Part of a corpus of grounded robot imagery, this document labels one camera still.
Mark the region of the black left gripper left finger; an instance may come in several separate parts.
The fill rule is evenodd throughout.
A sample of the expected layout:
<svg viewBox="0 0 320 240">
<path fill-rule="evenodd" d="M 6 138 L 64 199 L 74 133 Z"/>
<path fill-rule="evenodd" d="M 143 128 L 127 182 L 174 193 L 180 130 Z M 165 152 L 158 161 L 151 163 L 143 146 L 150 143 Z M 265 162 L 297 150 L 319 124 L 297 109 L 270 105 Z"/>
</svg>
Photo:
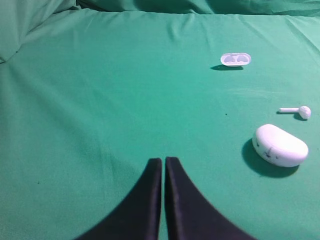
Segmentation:
<svg viewBox="0 0 320 240">
<path fill-rule="evenodd" d="M 125 198 L 78 240 L 157 240 L 162 208 L 162 160 L 151 158 Z"/>
</svg>

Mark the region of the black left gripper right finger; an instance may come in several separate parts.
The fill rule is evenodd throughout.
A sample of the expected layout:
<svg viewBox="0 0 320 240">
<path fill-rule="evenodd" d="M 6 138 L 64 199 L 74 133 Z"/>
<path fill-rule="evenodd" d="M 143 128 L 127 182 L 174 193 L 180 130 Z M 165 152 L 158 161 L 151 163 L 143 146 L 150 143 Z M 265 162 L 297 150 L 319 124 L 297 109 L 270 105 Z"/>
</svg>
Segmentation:
<svg viewBox="0 0 320 240">
<path fill-rule="evenodd" d="M 253 240 L 202 195 L 177 157 L 165 159 L 164 207 L 170 240 Z"/>
</svg>

